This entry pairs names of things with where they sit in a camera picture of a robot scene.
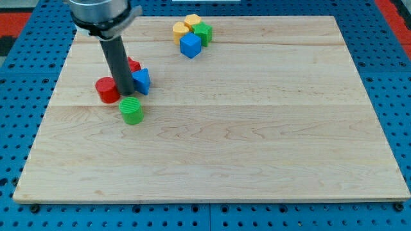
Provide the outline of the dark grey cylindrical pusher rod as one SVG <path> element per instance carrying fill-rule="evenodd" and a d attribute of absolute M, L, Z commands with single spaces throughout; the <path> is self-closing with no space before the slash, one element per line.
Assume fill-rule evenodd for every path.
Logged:
<path fill-rule="evenodd" d="M 100 41 L 100 45 L 118 92 L 122 96 L 133 94 L 134 82 L 121 36 L 109 41 Z"/>

